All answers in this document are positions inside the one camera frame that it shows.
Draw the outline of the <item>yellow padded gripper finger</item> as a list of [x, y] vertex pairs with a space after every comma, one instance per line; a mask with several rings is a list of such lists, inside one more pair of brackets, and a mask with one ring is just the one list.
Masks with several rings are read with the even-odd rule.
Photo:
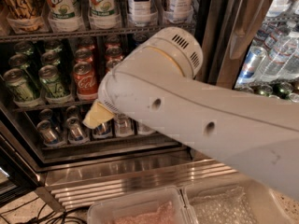
[[94, 101], [90, 110], [87, 112], [83, 124], [89, 129], [95, 129], [102, 123], [114, 118], [114, 113], [108, 110], [98, 101]]

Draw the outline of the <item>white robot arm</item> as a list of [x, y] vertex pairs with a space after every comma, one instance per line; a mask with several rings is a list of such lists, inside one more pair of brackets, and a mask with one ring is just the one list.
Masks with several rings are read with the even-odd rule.
[[299, 200], [299, 104], [199, 82], [202, 63], [193, 35], [164, 28], [105, 75], [84, 125], [124, 114]]

